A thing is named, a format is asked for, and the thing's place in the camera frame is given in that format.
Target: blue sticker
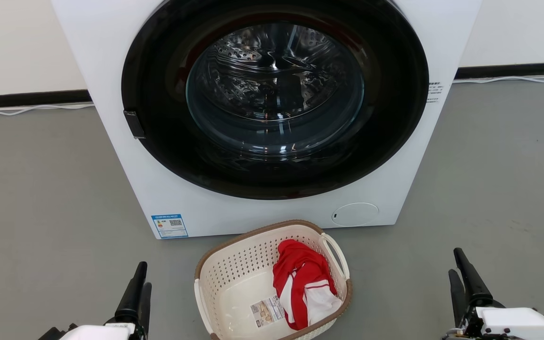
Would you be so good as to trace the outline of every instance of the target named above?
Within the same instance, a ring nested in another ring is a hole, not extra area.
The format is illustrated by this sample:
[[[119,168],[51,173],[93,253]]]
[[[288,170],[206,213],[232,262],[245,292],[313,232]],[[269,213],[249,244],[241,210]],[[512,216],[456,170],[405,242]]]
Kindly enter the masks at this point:
[[[182,215],[153,215],[153,222],[161,238],[188,237]]]

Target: white cable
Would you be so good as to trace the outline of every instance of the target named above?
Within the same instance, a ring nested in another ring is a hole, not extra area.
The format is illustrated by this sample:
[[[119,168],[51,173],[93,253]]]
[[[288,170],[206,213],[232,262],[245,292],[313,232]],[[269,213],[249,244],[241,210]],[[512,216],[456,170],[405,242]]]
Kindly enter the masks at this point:
[[[529,82],[544,83],[544,76],[538,77],[499,77],[490,79],[459,79],[454,80],[453,84],[473,83],[473,84],[487,84],[492,82],[498,82],[501,80],[527,80]]]
[[[31,110],[50,110],[50,109],[65,109],[65,110],[78,110],[78,109],[84,109],[84,108],[91,108],[94,104],[83,104],[83,105],[37,105],[37,106],[31,106],[28,108],[23,108],[19,110],[19,108],[0,108],[0,114],[4,116],[15,116],[17,114],[21,114],[24,112],[28,112]],[[17,110],[15,112],[5,112],[6,110]]]

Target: white robot part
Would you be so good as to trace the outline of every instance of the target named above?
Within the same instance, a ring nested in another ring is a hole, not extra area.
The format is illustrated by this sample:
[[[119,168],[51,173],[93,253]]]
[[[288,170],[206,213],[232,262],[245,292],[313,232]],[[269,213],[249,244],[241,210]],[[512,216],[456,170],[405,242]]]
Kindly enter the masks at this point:
[[[69,331],[61,340],[127,340],[132,332],[128,327],[82,325]]]
[[[524,340],[544,340],[544,315],[531,308],[477,307],[484,321],[482,334],[507,334]]]

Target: washing machine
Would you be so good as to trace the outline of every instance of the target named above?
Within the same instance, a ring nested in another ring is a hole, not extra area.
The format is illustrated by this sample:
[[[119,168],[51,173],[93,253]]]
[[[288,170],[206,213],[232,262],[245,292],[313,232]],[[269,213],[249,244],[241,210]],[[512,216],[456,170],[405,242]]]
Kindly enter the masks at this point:
[[[482,0],[52,0],[158,239],[394,224]]]

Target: concrete floor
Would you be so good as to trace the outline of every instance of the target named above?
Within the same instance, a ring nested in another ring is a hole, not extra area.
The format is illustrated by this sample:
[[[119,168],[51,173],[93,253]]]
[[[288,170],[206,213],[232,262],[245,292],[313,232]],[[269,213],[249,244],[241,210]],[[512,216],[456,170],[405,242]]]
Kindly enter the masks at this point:
[[[454,86],[398,223],[329,234],[355,293],[320,340],[439,338],[454,247],[496,299],[544,312],[544,84]],[[151,339],[207,339],[194,268],[229,238],[155,240],[95,110],[0,116],[0,340],[103,323],[141,260]]]

